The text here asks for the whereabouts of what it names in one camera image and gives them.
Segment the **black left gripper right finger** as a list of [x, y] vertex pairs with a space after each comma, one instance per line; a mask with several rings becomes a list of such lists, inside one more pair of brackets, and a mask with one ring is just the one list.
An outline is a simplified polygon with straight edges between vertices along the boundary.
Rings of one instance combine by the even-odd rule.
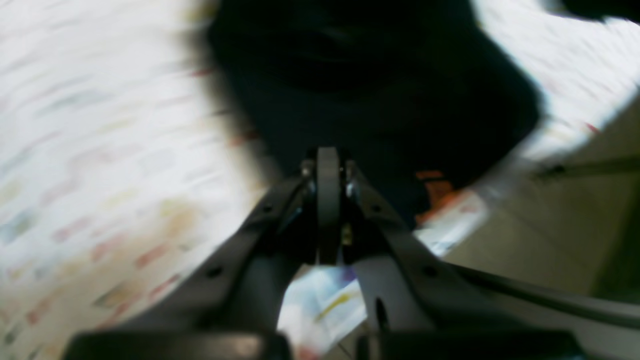
[[355, 360], [637, 360], [639, 306], [556, 291], [440, 260], [353, 160], [343, 214], [369, 331]]

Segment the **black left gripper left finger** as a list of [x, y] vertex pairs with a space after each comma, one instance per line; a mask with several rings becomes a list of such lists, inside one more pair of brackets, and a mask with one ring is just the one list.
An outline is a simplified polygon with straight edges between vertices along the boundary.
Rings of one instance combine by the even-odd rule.
[[338, 260], [341, 201], [339, 151], [309, 151], [174, 292], [110, 329], [77, 335], [62, 357], [291, 360], [277, 329], [284, 296], [302, 265]]

